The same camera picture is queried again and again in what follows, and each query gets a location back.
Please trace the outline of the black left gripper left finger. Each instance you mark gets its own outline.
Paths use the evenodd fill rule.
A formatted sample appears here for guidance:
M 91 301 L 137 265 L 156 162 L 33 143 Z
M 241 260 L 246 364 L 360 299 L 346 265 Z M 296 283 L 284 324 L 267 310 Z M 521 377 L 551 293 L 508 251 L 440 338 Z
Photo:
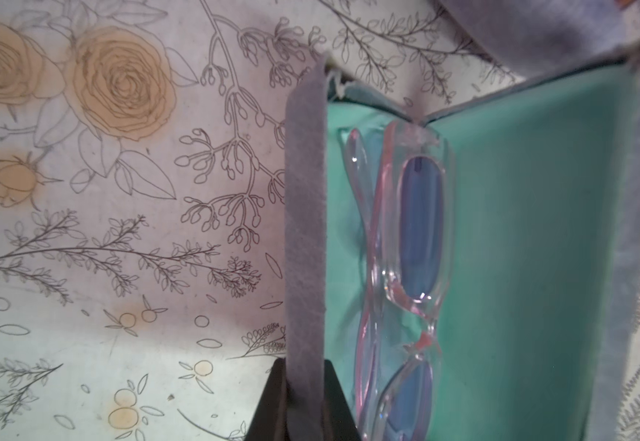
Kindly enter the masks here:
M 245 437 L 246 441 L 288 441 L 286 360 L 272 365 Z

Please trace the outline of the green case purple glasses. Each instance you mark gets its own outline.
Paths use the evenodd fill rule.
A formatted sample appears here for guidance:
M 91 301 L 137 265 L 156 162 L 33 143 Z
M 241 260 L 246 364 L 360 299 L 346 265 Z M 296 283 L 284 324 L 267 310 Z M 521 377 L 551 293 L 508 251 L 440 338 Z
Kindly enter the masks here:
M 357 426 L 365 237 L 338 132 L 392 121 L 456 158 L 441 378 L 424 440 L 612 440 L 640 273 L 640 40 L 410 119 L 325 58 L 287 101 L 289 440 L 324 440 L 324 361 Z

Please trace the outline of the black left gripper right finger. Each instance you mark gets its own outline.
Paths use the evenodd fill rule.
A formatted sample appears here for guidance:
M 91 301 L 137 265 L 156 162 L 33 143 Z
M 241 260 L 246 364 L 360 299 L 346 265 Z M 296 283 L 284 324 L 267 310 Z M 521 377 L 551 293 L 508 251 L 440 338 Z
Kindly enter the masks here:
M 325 441 L 360 441 L 354 418 L 330 360 L 324 361 L 322 429 Z

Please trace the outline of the purple case brown lining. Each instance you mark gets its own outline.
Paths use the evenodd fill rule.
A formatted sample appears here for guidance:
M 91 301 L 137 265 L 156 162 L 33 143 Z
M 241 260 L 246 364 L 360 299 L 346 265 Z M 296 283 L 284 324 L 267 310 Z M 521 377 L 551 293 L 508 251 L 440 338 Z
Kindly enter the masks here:
M 615 1 L 444 0 L 452 19 L 493 59 L 532 77 L 580 64 L 621 46 Z

